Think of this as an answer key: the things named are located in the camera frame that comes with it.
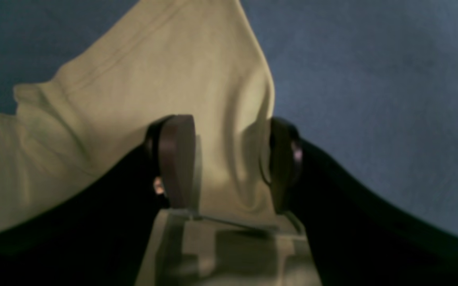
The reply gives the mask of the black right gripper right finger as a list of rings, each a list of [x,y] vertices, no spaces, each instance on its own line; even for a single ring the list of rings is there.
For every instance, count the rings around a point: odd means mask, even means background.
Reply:
[[[458,237],[372,193],[285,119],[269,121],[277,213],[304,227],[324,286],[458,286]]]

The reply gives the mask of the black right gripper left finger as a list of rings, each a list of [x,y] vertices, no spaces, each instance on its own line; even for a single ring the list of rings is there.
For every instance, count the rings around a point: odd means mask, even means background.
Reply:
[[[153,122],[141,145],[87,189],[0,232],[0,286],[133,286],[164,207],[189,207],[192,115]]]

